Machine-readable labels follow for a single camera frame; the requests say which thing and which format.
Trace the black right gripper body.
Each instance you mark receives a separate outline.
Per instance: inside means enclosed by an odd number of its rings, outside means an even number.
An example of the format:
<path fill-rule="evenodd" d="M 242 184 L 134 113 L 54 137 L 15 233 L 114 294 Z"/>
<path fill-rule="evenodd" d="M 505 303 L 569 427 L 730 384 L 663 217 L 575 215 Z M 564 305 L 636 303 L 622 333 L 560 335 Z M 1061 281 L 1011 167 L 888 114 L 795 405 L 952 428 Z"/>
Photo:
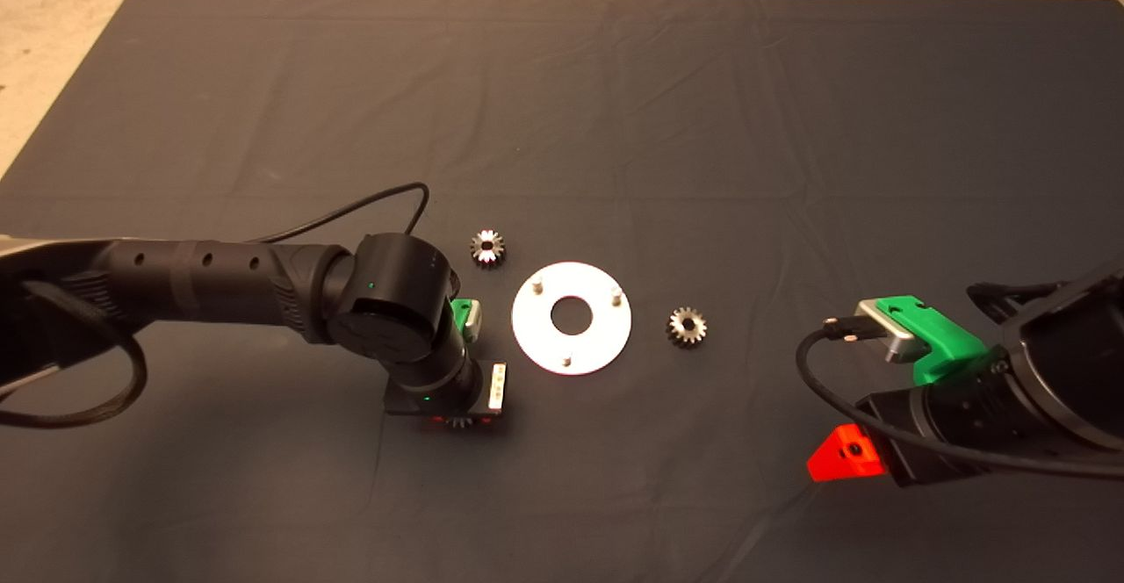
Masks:
<path fill-rule="evenodd" d="M 872 392 L 856 407 L 895 428 L 971 450 L 1045 458 L 1044 421 L 1014 386 L 1007 350 L 988 350 L 946 379 L 914 388 Z M 865 428 L 896 486 L 932 486 L 991 472 L 987 464 L 942 457 Z"/>

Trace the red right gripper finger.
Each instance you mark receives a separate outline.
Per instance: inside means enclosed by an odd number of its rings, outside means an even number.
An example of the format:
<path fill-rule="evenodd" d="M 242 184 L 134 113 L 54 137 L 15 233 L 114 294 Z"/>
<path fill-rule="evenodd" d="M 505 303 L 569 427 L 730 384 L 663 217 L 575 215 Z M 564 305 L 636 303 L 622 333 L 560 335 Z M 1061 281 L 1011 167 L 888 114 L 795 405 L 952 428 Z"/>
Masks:
<path fill-rule="evenodd" d="M 840 423 L 806 462 L 812 482 L 843 479 L 879 479 L 888 470 L 874 441 L 858 423 Z"/>

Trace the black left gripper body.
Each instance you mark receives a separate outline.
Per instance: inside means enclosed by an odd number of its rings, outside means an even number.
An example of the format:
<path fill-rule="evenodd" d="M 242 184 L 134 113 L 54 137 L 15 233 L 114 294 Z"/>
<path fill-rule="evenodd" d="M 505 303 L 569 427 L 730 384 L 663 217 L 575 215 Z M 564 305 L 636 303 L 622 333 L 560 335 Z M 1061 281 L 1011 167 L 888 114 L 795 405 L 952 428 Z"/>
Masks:
<path fill-rule="evenodd" d="M 505 415 L 508 363 L 466 362 L 454 379 L 442 385 L 404 388 L 388 383 L 383 411 L 426 421 L 427 415 L 445 416 L 447 426 L 473 426 L 478 416 Z"/>

